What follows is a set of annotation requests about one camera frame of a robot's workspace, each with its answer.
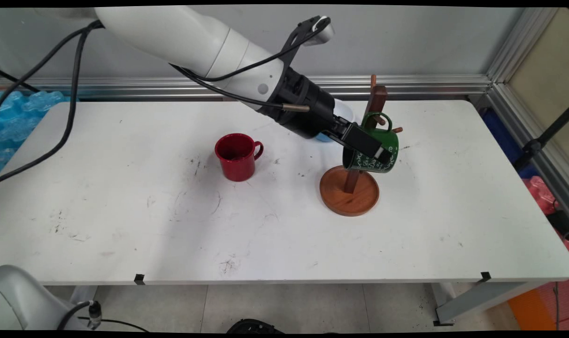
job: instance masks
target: mug handle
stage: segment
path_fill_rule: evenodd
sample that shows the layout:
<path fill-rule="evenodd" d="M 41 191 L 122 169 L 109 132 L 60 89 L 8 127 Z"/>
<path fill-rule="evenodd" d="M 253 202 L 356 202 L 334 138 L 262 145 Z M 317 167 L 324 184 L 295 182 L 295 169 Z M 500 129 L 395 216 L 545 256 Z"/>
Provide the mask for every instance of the mug handle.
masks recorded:
<path fill-rule="evenodd" d="M 391 119 L 388 116 L 386 116 L 385 114 L 383 114 L 381 112 L 377 112 L 377 111 L 371 111 L 370 113 L 366 114 L 366 116 L 364 116 L 364 120 L 361 122 L 362 126 L 364 126 L 366 124 L 366 121 L 368 121 L 368 118 L 370 118 L 370 116 L 374 116 L 374 115 L 380 115 L 380 116 L 383 116 L 384 118 L 387 119 L 387 122 L 388 122 L 387 131 L 390 132 L 391 128 L 392 128 Z"/>
<path fill-rule="evenodd" d="M 253 155 L 253 160 L 257 160 L 259 156 L 261 156 L 261 153 L 263 153 L 263 144 L 261 144 L 260 141 L 255 141 L 255 147 L 257 146 L 259 146 L 259 151 L 257 154 Z"/>

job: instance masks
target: wooden mug stand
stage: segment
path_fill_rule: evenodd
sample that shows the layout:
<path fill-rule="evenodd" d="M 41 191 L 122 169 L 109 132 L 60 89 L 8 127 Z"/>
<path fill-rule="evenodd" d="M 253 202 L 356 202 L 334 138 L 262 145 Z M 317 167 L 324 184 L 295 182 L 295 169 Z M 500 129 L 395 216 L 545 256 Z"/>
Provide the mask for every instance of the wooden mug stand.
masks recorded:
<path fill-rule="evenodd" d="M 370 77 L 370 98 L 364 115 L 371 111 L 382 112 L 387 101 L 387 88 L 376 85 L 377 76 Z M 377 123 L 384 125 L 386 121 L 378 115 L 366 122 L 368 128 L 375 128 Z M 377 203 L 379 189 L 374 177 L 366 171 L 346 170 L 342 165 L 329 169 L 320 180 L 320 195 L 324 204 L 343 216 L 360 216 L 372 209 Z"/>

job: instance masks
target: table leg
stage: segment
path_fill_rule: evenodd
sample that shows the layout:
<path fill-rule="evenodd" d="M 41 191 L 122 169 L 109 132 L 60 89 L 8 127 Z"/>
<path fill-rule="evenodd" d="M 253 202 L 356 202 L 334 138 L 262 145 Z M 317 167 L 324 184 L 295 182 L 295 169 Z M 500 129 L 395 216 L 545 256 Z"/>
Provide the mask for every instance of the table leg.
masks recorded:
<path fill-rule="evenodd" d="M 96 293 L 96 285 L 78 285 L 74 292 L 72 293 L 72 297 L 70 297 L 69 302 L 76 305 L 82 301 L 90 301 L 95 298 Z"/>
<path fill-rule="evenodd" d="M 456 319 L 485 311 L 543 284 L 546 282 L 483 282 L 456 297 L 450 283 L 433 283 L 439 319 L 435 325 L 453 324 Z"/>

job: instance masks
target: cable connector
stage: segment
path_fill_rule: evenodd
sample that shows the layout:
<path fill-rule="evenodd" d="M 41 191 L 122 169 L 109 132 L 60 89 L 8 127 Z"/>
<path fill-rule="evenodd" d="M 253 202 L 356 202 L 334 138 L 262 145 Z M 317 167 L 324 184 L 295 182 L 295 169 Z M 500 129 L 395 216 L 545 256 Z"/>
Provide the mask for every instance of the cable connector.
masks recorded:
<path fill-rule="evenodd" d="M 102 320 L 99 302 L 94 301 L 92 302 L 91 306 L 89 306 L 89 317 L 90 319 L 87 327 L 91 330 L 95 330 L 99 327 Z"/>

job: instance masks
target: tiled floor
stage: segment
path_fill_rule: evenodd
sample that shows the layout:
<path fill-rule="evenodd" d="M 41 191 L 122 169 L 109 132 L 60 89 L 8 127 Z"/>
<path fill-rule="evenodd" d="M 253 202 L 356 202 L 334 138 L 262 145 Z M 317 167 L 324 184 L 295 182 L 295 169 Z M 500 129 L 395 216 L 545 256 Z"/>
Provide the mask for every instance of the tiled floor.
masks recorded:
<path fill-rule="evenodd" d="M 74 287 L 48 287 L 69 299 Z M 519 330 L 507 303 L 434 327 L 429 284 L 100 286 L 103 317 L 161 332 L 226 332 L 243 318 L 285 333 Z M 103 323 L 99 330 L 136 331 Z"/>

